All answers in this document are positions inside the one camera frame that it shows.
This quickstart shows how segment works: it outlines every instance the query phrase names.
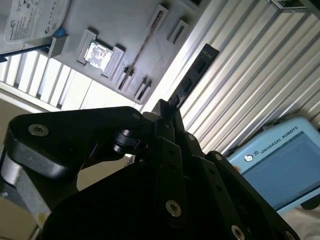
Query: screw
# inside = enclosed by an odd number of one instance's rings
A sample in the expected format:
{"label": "screw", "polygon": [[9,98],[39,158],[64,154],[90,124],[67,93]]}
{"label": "screw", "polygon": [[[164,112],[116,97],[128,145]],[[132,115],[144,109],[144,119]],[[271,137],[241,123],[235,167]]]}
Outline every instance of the screw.
{"label": "screw", "polygon": [[165,203],[165,208],[172,217],[178,218],[181,216],[181,208],[176,201],[168,200]]}
{"label": "screw", "polygon": [[189,138],[191,141],[196,140],[196,138],[195,138],[194,136],[192,136],[191,134],[188,135],[188,138]]}
{"label": "screw", "polygon": [[132,116],[135,118],[135,119],[140,119],[140,116],[136,113],[132,114]]}
{"label": "screw", "polygon": [[8,197],[8,193],[6,191],[4,193],[1,193],[1,197],[3,197],[3,198]]}
{"label": "screw", "polygon": [[44,137],[49,134],[49,130],[46,126],[41,124],[32,124],[28,127],[29,133],[37,137]]}
{"label": "screw", "polygon": [[241,229],[238,226],[232,225],[231,231],[236,239],[238,239],[238,240],[245,240],[246,239],[244,233],[241,231]]}
{"label": "screw", "polygon": [[285,233],[286,233],[286,235],[288,236],[288,238],[289,238],[290,240],[296,240],[296,239],[294,238],[294,236],[292,236],[289,231],[285,231]]}
{"label": "screw", "polygon": [[214,156],[218,161],[222,160],[222,157],[218,153],[216,153]]}

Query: silver screw head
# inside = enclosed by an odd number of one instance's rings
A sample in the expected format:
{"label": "silver screw head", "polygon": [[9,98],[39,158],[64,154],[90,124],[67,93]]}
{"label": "silver screw head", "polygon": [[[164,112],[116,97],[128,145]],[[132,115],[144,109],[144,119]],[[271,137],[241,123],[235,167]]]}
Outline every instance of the silver screw head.
{"label": "silver screw head", "polygon": [[41,124],[32,124],[28,127],[28,131],[33,136],[44,137],[49,134],[49,130],[46,126]]}
{"label": "silver screw head", "polygon": [[216,153],[214,156],[218,161],[222,160],[222,157],[218,153]]}
{"label": "silver screw head", "polygon": [[236,239],[238,239],[238,240],[245,240],[246,239],[244,233],[242,232],[242,230],[238,226],[232,225],[231,231]]}
{"label": "silver screw head", "polygon": [[191,134],[188,135],[188,138],[189,138],[191,141],[196,140],[196,138],[195,138],[194,136],[192,136]]}
{"label": "silver screw head", "polygon": [[176,201],[174,200],[166,201],[165,208],[172,217],[178,218],[181,216],[181,208]]}

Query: label on hard drive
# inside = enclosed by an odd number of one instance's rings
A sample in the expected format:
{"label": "label on hard drive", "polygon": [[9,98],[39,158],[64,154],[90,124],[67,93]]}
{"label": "label on hard drive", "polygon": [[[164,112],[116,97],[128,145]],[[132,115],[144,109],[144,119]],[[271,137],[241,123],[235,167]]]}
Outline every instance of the label on hard drive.
{"label": "label on hard drive", "polygon": [[70,0],[12,0],[4,41],[25,43],[51,37],[61,26]]}

